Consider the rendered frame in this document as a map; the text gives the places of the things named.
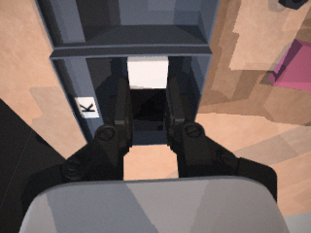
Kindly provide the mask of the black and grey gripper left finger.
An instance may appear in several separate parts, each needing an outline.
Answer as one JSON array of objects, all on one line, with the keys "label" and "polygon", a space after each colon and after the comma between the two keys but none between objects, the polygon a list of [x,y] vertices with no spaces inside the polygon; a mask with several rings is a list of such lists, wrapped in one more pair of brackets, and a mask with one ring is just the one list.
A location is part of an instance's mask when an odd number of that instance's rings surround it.
[{"label": "black and grey gripper left finger", "polygon": [[123,181],[123,157],[132,148],[132,136],[129,78],[120,77],[118,96],[109,96],[105,124],[95,130],[94,139],[69,156],[63,164],[29,175],[22,181],[23,219],[35,197],[53,186],[72,182]]}]

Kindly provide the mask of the dark grey rack of bins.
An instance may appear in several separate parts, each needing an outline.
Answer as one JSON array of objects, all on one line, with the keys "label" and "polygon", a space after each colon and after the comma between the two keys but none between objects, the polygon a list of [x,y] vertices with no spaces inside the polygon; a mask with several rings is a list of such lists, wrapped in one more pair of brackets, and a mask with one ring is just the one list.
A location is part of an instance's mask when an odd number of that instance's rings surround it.
[{"label": "dark grey rack of bins", "polygon": [[180,94],[188,95],[195,122],[220,0],[34,1],[52,45],[50,62],[86,143],[105,123],[119,77],[129,78],[128,56],[168,56],[167,77],[176,76]]}]

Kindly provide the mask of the pink flat rectangular block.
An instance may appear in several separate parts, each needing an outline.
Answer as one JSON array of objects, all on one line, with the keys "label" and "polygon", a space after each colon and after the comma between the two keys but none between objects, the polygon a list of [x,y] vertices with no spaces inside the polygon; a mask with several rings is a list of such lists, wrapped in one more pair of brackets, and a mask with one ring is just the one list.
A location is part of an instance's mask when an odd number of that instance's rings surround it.
[{"label": "pink flat rectangular block", "polygon": [[276,86],[311,91],[311,43],[295,39],[268,79]]}]

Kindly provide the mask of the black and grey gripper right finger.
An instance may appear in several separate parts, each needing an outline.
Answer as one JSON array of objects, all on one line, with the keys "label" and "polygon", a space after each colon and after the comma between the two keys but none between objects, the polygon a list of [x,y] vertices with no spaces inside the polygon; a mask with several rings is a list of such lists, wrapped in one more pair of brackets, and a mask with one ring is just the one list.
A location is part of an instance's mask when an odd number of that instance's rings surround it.
[{"label": "black and grey gripper right finger", "polygon": [[206,136],[204,127],[193,121],[189,98],[180,94],[176,76],[167,77],[164,124],[167,146],[177,154],[178,178],[249,178],[267,187],[277,203],[275,170],[244,157],[238,158]]}]

